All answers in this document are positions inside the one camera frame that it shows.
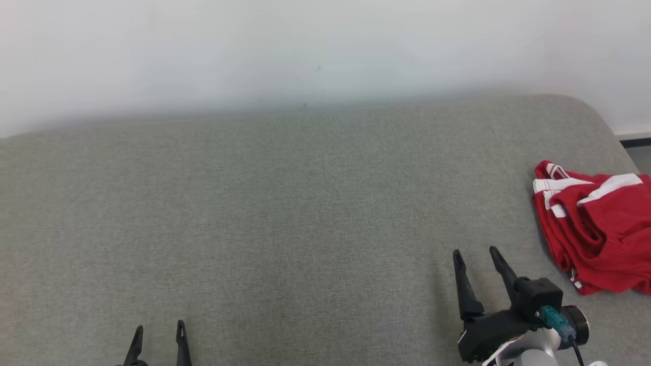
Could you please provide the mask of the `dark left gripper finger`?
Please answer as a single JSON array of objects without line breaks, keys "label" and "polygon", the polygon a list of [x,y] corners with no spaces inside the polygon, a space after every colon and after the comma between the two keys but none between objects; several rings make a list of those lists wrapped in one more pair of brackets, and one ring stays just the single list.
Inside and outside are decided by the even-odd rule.
[{"label": "dark left gripper finger", "polygon": [[124,359],[124,366],[144,365],[144,360],[139,358],[142,352],[143,334],[143,327],[138,326]]},{"label": "dark left gripper finger", "polygon": [[188,334],[183,320],[179,320],[177,322],[176,343],[176,366],[192,366],[191,354],[189,351]]}]

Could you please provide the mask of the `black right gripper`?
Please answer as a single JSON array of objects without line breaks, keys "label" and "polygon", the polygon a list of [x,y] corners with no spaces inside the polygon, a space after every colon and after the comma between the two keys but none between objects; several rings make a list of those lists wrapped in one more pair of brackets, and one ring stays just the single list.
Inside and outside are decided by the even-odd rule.
[{"label": "black right gripper", "polygon": [[[502,277],[511,306],[518,303],[518,276],[495,246],[490,246],[495,269]],[[543,327],[541,318],[526,315],[518,308],[484,314],[484,307],[474,294],[467,276],[467,267],[460,250],[453,251],[454,275],[463,333],[458,340],[458,351],[465,363],[484,362],[498,348],[530,330]]]}]

